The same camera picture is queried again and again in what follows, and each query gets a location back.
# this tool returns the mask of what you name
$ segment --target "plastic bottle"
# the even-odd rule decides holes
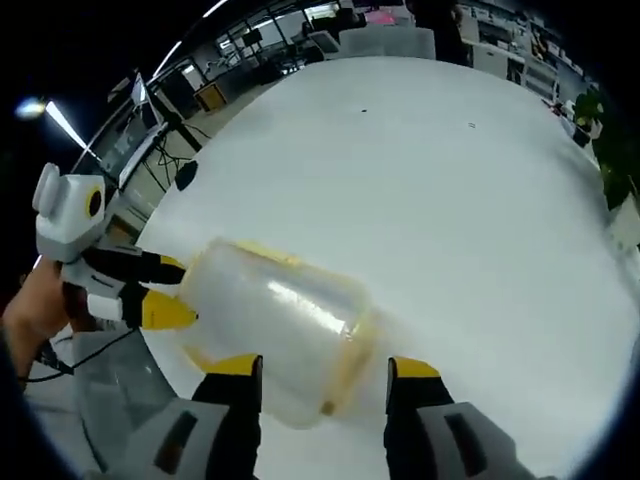
[[[359,282],[255,243],[212,241],[179,295],[199,313],[179,333],[186,350],[213,361],[262,355],[263,410],[295,428],[344,408],[375,350]]]

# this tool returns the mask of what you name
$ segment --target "white table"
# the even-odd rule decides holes
[[[358,278],[398,319],[391,350],[440,369],[534,473],[564,475],[616,407],[636,302],[597,169],[536,95],[461,69],[354,58],[286,78],[198,153],[139,245],[188,262],[252,239]],[[145,338],[190,397],[202,377],[173,333]],[[388,478],[382,412],[302,432],[263,415],[256,475]]]

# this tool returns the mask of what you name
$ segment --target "yellow tape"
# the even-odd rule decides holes
[[[428,378],[439,377],[440,372],[425,362],[406,357],[393,357],[396,362],[398,377],[402,378]]]
[[[196,321],[196,312],[174,297],[149,290],[142,300],[142,328],[164,330],[186,328]]]
[[[255,255],[260,255],[261,257],[268,258],[269,260],[273,260],[274,262],[283,263],[292,267],[295,267],[301,263],[300,259],[294,255],[289,255],[287,253],[263,247],[256,242],[240,241],[234,242],[234,245]]]
[[[94,215],[91,215],[91,200],[93,199],[93,196],[96,193],[100,194],[100,202],[102,202],[102,192],[100,191],[99,185],[96,185],[91,189],[91,191],[89,192],[89,195],[87,196],[87,200],[85,201],[84,211],[87,214],[87,217],[89,218],[92,218],[94,216]]]
[[[179,267],[183,270],[186,270],[186,267],[182,265],[179,261],[177,261],[173,257],[168,257],[166,255],[160,255],[160,263],[163,265],[173,265],[174,267]]]
[[[320,406],[320,413],[332,416],[346,408],[353,397],[355,387],[371,364],[377,341],[376,327],[364,319],[356,324],[351,338],[342,341]]]
[[[196,347],[185,346],[184,352],[200,370],[204,373],[215,373],[220,375],[247,375],[253,372],[253,364],[258,357],[254,353],[238,355],[237,357],[225,358],[219,362],[212,362]]]

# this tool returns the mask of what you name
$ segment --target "floor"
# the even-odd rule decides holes
[[[200,111],[185,121],[185,124],[196,139],[204,145],[209,141],[207,137],[214,138],[242,109],[276,83],[259,85],[216,112]],[[167,135],[164,148],[170,155],[177,158],[191,159],[194,155],[193,149],[177,132]],[[164,196],[162,188],[168,188],[173,182],[176,174],[175,165],[169,164],[165,167],[161,162],[160,152],[154,150],[147,157],[146,163],[149,169],[141,165],[131,177],[124,191],[124,201],[121,201],[121,206],[116,211],[116,217],[109,230],[109,235],[113,239],[135,241]]]

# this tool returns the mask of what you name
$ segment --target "human hand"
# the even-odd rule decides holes
[[[42,257],[2,316],[14,338],[38,348],[69,323],[62,284],[60,265]]]

